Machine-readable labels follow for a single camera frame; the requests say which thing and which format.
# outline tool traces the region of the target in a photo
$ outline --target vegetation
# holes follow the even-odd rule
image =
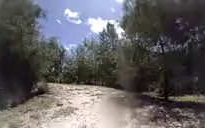
[[[24,101],[38,81],[156,91],[165,100],[205,94],[205,0],[126,0],[123,10],[121,38],[108,23],[66,50],[39,34],[39,6],[0,2],[1,101]]]

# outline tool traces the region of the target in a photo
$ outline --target white cloud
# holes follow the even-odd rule
[[[65,16],[69,18],[79,18],[79,12],[72,12],[70,9],[65,9],[64,11]]]
[[[68,18],[67,17],[67,20],[70,22],[70,23],[74,23],[74,24],[81,24],[82,23],[82,21],[81,20],[75,20],[75,19],[70,19],[70,18]]]
[[[106,28],[107,23],[114,24],[116,32],[119,38],[122,37],[124,30],[120,27],[120,24],[115,20],[103,20],[100,17],[96,18],[88,18],[87,24],[90,25],[90,30],[94,33],[102,32],[104,28]]]
[[[70,44],[69,47],[72,49],[72,48],[75,48],[77,47],[78,45],[77,44]]]
[[[115,12],[114,8],[110,8],[112,12]]]
[[[61,24],[61,21],[60,20],[56,20],[59,24]]]
[[[103,29],[106,27],[107,23],[114,23],[114,20],[103,20],[100,17],[98,17],[97,19],[95,18],[88,18],[87,20],[87,24],[90,25],[90,29],[92,32],[94,33],[99,33],[101,31],[103,31]]]
[[[70,9],[65,9],[64,15],[66,19],[73,24],[81,24],[82,21],[79,19],[79,12],[72,12]]]
[[[124,0],[116,0],[116,2],[118,2],[118,3],[123,3]]]
[[[78,45],[77,44],[70,44],[68,45],[68,47],[65,47],[66,50],[71,50],[71,49],[75,49]]]

